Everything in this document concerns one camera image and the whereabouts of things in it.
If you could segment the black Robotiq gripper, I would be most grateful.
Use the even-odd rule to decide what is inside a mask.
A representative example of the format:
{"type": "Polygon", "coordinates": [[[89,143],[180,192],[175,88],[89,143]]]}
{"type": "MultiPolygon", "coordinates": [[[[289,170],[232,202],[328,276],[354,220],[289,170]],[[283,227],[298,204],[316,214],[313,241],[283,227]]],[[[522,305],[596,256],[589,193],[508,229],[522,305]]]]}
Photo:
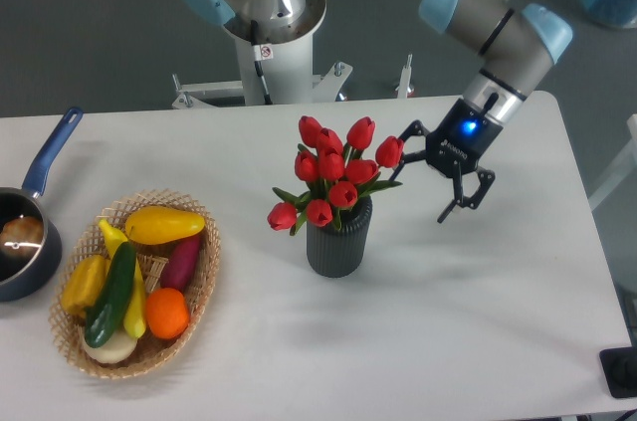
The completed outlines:
{"type": "Polygon", "coordinates": [[[393,169],[390,181],[395,181],[410,163],[422,161],[446,177],[452,177],[454,197],[437,218],[438,223],[455,210],[476,210],[496,180],[494,171],[478,166],[478,162],[500,135],[503,128],[481,114],[464,99],[457,99],[435,130],[429,130],[418,119],[399,135],[405,149],[393,169]],[[464,192],[463,175],[476,171],[479,186],[468,196],[464,192]]]}

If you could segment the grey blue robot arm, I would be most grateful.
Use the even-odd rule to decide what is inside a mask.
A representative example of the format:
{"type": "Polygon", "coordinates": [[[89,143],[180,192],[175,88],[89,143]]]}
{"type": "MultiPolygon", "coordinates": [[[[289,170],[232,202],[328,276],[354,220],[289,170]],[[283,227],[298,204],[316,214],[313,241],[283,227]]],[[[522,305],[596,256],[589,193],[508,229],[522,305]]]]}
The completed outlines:
{"type": "MultiPolygon", "coordinates": [[[[235,42],[247,105],[324,103],[336,100],[351,68],[336,63],[313,71],[313,36],[325,0],[182,0],[235,42]]],[[[434,129],[411,123],[421,150],[402,164],[424,161],[453,183],[451,209],[477,208],[494,182],[479,161],[522,103],[558,62],[572,38],[570,26],[539,5],[521,11],[509,0],[422,0],[418,13],[484,61],[479,73],[434,129]]]]}

